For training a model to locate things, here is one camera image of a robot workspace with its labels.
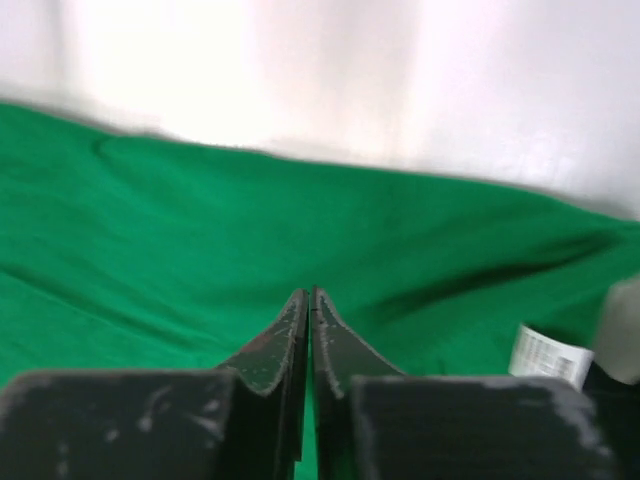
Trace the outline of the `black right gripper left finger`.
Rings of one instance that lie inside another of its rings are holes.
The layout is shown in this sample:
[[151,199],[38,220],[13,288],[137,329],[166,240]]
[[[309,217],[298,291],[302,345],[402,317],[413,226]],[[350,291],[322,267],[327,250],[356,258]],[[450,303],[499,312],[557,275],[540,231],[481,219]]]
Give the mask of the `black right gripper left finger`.
[[308,295],[213,368],[41,370],[1,392],[5,479],[289,479]]

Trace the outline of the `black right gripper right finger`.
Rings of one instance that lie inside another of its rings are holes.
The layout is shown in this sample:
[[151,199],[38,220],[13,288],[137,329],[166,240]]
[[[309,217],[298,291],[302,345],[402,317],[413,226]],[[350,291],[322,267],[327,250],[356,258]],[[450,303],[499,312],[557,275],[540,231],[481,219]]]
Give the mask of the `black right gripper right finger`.
[[310,306],[322,479],[616,479],[594,403],[548,377],[410,376]]

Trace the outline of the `green t shirt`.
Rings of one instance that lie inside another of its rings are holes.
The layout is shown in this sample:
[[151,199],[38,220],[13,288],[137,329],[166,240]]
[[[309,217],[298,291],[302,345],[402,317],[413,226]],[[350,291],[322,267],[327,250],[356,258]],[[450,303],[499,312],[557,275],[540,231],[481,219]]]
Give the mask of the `green t shirt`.
[[563,380],[607,439],[583,386],[608,293],[638,272],[636,222],[526,190],[1,108],[1,392],[31,371],[216,367],[301,289],[302,455],[289,479],[322,479],[314,288],[403,373]]

